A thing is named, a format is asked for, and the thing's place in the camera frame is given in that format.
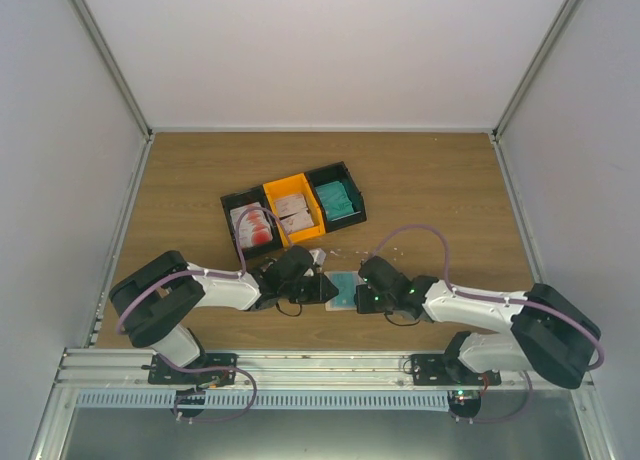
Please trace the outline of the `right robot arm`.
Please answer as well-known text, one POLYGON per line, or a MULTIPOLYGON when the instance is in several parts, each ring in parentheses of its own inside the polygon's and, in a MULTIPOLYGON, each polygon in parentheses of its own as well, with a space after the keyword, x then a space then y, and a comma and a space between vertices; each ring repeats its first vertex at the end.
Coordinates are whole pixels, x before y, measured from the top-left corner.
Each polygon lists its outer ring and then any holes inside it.
POLYGON ((407 278, 379 256, 358 275, 360 314, 400 314, 407 320, 458 323, 445 351, 444 376, 464 385, 491 370, 531 371, 565 389, 602 364, 601 331, 555 288, 536 283, 527 291, 463 290, 437 277, 407 278))

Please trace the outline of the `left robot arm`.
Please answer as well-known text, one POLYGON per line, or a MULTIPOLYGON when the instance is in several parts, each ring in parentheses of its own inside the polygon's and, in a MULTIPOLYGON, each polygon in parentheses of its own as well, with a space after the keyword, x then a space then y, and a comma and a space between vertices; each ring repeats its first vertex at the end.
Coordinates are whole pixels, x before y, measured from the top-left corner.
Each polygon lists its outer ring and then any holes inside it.
POLYGON ((304 306, 324 304, 338 288, 322 271, 325 252, 294 245, 278 258, 239 271, 206 269, 168 251, 129 277, 110 293, 118 315, 116 333, 135 348, 150 348, 171 364, 185 384, 203 378, 204 350, 182 325, 196 308, 231 308, 242 312, 277 308, 286 300, 304 306))

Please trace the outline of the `white pink card stack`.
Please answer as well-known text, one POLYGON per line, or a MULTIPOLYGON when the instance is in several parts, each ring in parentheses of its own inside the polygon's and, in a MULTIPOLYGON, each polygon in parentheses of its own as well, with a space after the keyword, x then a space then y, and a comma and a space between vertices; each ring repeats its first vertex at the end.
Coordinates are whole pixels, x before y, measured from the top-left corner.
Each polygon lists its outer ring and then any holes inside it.
POLYGON ((274 205, 287 234, 293 234, 315 226, 306 198, 302 193, 276 198, 274 205))

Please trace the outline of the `red white card stack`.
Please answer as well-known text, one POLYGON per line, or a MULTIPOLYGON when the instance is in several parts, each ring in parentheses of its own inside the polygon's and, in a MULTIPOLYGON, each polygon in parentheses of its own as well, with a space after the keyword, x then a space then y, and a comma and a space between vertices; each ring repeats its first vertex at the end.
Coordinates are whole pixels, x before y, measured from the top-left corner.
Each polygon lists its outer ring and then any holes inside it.
POLYGON ((271 224, 259 202, 230 210, 234 231, 239 235, 243 250, 270 243, 273 240, 271 224))

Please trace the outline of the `black bin right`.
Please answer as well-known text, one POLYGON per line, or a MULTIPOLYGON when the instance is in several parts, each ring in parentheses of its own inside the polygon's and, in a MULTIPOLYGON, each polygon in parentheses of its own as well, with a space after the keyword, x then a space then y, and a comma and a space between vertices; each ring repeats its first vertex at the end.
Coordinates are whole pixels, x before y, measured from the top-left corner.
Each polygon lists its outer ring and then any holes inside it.
POLYGON ((344 162, 308 170, 305 176, 320 206, 327 233, 367 220, 364 197, 344 162))

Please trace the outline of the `black bin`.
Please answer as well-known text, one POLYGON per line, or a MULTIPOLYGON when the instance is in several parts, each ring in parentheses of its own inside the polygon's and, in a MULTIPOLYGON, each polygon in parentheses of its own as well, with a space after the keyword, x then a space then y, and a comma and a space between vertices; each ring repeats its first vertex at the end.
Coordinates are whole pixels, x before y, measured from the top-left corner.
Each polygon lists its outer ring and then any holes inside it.
POLYGON ((320 206, 327 233, 367 220, 364 197, 344 162, 308 170, 305 176, 320 206))
POLYGON ((220 198, 232 242, 239 237, 245 259, 279 250, 283 244, 262 186, 220 198))

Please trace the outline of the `orange bin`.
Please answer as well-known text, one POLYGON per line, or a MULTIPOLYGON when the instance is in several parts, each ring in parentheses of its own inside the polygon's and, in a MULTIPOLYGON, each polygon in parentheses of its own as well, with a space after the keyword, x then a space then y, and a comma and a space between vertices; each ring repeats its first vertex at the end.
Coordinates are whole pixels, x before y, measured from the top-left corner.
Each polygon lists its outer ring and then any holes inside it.
POLYGON ((326 233, 319 201, 304 173, 262 185, 272 212, 281 221, 278 227, 285 246, 321 237, 326 233))

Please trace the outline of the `black bin left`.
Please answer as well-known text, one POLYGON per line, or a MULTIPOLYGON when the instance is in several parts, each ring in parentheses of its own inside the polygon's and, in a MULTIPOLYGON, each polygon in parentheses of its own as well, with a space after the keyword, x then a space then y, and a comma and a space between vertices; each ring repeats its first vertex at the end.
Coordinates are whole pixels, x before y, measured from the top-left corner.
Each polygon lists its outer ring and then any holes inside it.
POLYGON ((220 198, 232 242, 239 237, 245 259, 279 250, 283 244, 262 186, 220 198))

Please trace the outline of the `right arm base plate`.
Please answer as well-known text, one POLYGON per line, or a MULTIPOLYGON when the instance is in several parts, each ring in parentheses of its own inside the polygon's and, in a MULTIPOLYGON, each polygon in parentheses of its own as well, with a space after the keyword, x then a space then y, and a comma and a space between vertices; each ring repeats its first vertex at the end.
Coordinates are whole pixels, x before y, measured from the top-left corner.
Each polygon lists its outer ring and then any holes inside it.
POLYGON ((483 387, 501 384, 499 373, 474 372, 460 360, 440 353, 411 354, 401 362, 401 370, 411 376, 415 386, 483 387))

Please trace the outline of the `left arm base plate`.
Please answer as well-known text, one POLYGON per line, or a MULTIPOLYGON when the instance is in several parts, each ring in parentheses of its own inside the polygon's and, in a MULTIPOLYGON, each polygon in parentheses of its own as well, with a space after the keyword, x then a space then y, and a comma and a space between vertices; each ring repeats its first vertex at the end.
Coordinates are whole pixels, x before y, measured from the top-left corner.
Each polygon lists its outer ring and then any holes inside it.
POLYGON ((235 353, 205 352, 204 356, 184 367, 183 371, 171 368, 159 355, 154 355, 142 369, 148 373, 151 385, 187 385, 197 387, 227 386, 235 382, 235 373, 226 370, 201 372, 209 367, 236 367, 238 355, 235 353))

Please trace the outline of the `aluminium rail frame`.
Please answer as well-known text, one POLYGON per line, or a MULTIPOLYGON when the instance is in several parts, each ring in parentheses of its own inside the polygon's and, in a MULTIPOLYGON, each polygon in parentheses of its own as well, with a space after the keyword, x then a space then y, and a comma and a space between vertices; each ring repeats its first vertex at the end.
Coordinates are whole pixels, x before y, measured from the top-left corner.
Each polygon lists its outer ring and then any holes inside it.
MULTIPOLYGON (((355 270, 399 222, 435 224, 448 238, 451 278, 476 288, 524 290, 540 272, 519 238, 521 225, 504 162, 491 134, 157 133, 145 150, 119 240, 119 280, 161 250, 233 270, 236 257, 218 210, 220 195, 344 161, 362 191, 368 222, 317 240, 326 267, 355 270), (397 219, 385 204, 400 209, 397 219)), ((35 459, 613 459, 616 451, 591 379, 576 390, 536 373, 501 370, 474 420, 449 410, 240 410, 173 407, 79 408, 83 389, 171 389, 142 369, 153 354, 114 334, 107 348, 66 350, 36 443, 35 459)), ((445 345, 458 323, 393 329, 347 312, 307 309, 193 312, 201 341, 238 355, 233 385, 213 390, 441 391, 415 386, 401 362, 445 345)))

